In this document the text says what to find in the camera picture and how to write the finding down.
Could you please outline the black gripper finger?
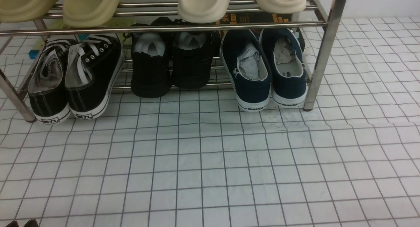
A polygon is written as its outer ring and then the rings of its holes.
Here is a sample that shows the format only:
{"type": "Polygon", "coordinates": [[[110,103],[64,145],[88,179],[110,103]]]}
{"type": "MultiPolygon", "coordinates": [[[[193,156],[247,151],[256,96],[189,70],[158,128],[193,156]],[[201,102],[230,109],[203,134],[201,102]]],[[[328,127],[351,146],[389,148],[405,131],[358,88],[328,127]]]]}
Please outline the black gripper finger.
{"type": "Polygon", "coordinates": [[[24,227],[39,227],[38,222],[36,219],[31,219],[27,221],[27,223],[24,225],[24,227]]]}

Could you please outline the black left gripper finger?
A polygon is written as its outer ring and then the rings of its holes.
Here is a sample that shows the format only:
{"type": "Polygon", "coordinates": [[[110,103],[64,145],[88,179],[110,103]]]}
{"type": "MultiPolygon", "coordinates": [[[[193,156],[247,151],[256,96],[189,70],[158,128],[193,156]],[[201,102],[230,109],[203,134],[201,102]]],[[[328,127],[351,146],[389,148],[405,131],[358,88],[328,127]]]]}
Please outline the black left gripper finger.
{"type": "Polygon", "coordinates": [[[17,221],[11,221],[5,227],[19,227],[19,224],[17,221]]]}

